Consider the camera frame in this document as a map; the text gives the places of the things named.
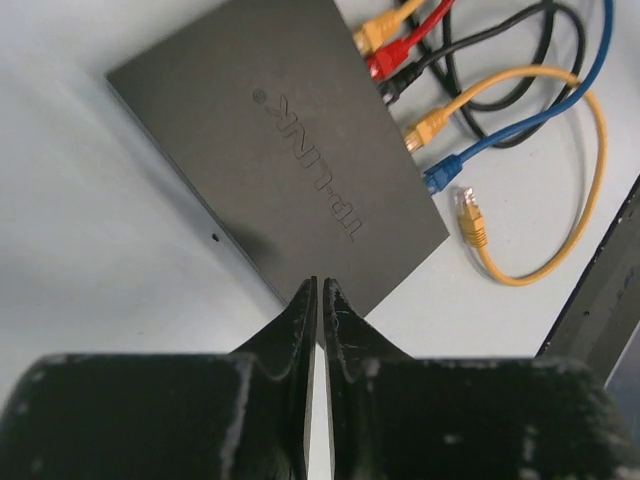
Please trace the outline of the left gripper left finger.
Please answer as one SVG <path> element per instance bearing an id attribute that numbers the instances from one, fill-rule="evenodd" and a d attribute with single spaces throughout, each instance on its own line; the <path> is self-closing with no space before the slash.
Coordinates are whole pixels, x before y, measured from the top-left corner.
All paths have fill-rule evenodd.
<path id="1" fill-rule="evenodd" d="M 1 415 L 5 479 L 304 479 L 317 325 L 307 279 L 225 354 L 59 353 Z"/>

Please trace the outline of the black network switch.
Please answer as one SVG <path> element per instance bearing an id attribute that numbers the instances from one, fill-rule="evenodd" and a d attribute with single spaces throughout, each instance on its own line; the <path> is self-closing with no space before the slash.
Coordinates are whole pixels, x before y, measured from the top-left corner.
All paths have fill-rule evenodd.
<path id="1" fill-rule="evenodd" d="M 283 301 L 337 280 L 370 313 L 447 238 L 331 1 L 227 1 L 107 74 Z"/>

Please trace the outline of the yellow ethernet cable pulled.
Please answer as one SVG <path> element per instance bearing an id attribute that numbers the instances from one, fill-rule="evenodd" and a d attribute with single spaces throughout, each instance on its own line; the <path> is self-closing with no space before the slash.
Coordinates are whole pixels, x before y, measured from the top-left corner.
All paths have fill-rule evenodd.
<path id="1" fill-rule="evenodd" d="M 423 3 L 424 0 L 406 1 L 400 7 L 389 9 L 362 24 L 352 35 L 359 53 L 367 56 L 379 50 Z"/>

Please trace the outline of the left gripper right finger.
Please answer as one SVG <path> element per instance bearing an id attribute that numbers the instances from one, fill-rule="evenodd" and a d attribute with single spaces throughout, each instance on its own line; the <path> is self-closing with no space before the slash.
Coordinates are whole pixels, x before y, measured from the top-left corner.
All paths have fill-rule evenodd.
<path id="1" fill-rule="evenodd" d="M 564 358 L 418 359 L 323 287 L 337 479 L 635 479 L 611 398 Z"/>

